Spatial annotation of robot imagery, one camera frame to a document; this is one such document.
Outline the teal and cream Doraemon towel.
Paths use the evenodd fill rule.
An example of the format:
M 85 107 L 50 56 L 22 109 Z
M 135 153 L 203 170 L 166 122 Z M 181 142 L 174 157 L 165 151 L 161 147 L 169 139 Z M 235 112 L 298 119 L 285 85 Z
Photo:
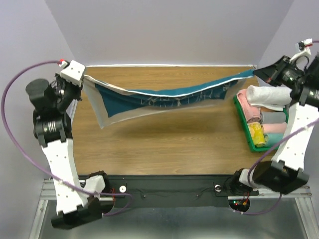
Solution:
M 127 90 L 86 75 L 83 90 L 94 110 L 100 128 L 138 117 L 211 107 L 233 98 L 253 70 L 207 83 L 166 90 Z

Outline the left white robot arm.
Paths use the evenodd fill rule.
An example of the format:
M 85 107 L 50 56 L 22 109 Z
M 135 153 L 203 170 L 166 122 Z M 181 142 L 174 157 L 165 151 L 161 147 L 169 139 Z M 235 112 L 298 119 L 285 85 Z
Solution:
M 111 206 L 103 206 L 100 196 L 110 193 L 111 184 L 104 171 L 89 174 L 82 186 L 73 156 L 71 118 L 68 106 L 81 98 L 82 87 L 58 74 L 55 81 L 35 79 L 26 88 L 34 105 L 34 136 L 49 163 L 56 192 L 55 229 L 69 230 L 102 218 Z

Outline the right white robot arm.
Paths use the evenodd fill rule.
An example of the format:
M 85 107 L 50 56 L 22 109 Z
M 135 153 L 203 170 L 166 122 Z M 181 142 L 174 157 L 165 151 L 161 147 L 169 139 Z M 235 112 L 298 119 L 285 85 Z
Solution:
M 269 161 L 260 158 L 250 169 L 236 171 L 229 181 L 234 194 L 268 188 L 287 195 L 309 180 L 304 172 L 304 157 L 313 128 L 319 122 L 319 57 L 315 56 L 304 70 L 296 65 L 300 57 L 283 56 L 254 71 L 255 76 L 271 86 L 290 88 L 292 101 L 283 139 L 264 154 L 275 150 L 275 155 Z

